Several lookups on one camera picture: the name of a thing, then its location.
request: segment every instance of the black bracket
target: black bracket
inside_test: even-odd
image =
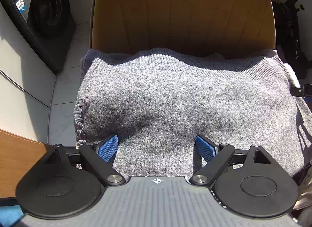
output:
[[[293,97],[311,98],[312,97],[312,84],[305,83],[303,85],[303,88],[292,87],[290,89],[290,93]]]
[[[235,153],[235,147],[227,143],[222,143],[221,148],[213,159],[190,178],[192,184],[210,187],[226,170]]]
[[[104,187],[126,183],[126,179],[119,172],[96,154],[94,147],[94,143],[86,143],[80,146],[82,169],[92,173]]]
[[[250,146],[241,168],[221,174],[212,190],[229,209],[257,218],[291,212],[298,197],[295,181],[259,144]]]
[[[22,177],[15,194],[23,212],[55,219],[87,210],[102,191],[99,180],[73,167],[64,146],[56,144]]]
[[[71,146],[65,146],[65,152],[66,155],[69,159],[69,162],[72,164],[80,164],[80,154],[79,154],[79,149],[76,149],[76,147],[71,147]]]

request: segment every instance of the tiled floor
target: tiled floor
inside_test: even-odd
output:
[[[77,25],[64,70],[57,75],[49,121],[49,144],[76,146],[73,110],[80,87],[80,59],[89,42],[89,23]]]

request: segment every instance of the crosshair symbol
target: crosshair symbol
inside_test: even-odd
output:
[[[160,182],[162,182],[163,180],[161,180],[161,179],[159,179],[159,178],[156,178],[156,179],[154,179],[154,180],[152,180],[152,182],[154,182],[154,183],[160,183]]]

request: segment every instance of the chair backrest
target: chair backrest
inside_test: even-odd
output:
[[[271,0],[94,0],[91,48],[237,58],[275,49]]]

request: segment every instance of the blue grip pad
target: blue grip pad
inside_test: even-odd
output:
[[[0,207],[0,226],[10,227],[22,218],[23,215],[24,213],[20,206]]]
[[[118,150],[118,136],[113,136],[99,148],[98,155],[107,163]]]
[[[195,139],[195,147],[199,155],[201,155],[207,163],[216,156],[215,148],[199,136]]]

